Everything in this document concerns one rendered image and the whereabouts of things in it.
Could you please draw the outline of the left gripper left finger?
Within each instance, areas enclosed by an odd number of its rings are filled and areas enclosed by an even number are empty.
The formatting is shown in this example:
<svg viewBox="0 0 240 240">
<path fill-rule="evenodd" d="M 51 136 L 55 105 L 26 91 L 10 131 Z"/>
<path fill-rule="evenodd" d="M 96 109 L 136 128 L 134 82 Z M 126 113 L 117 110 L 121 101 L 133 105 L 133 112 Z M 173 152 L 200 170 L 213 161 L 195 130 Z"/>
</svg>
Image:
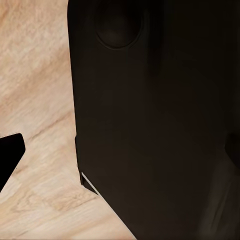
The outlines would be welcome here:
<svg viewBox="0 0 240 240">
<path fill-rule="evenodd" d="M 24 153 L 25 143 L 21 133 L 0 138 L 0 192 Z"/>
</svg>

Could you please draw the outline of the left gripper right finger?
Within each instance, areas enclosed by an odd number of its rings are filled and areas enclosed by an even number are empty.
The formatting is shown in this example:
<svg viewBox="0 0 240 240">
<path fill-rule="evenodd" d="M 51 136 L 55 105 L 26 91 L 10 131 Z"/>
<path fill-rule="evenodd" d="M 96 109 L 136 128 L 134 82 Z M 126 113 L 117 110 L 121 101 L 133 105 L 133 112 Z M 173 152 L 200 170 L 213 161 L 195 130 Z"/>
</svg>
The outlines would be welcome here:
<svg viewBox="0 0 240 240">
<path fill-rule="evenodd" d="M 229 133 L 224 150 L 240 172 L 240 134 Z"/>
</svg>

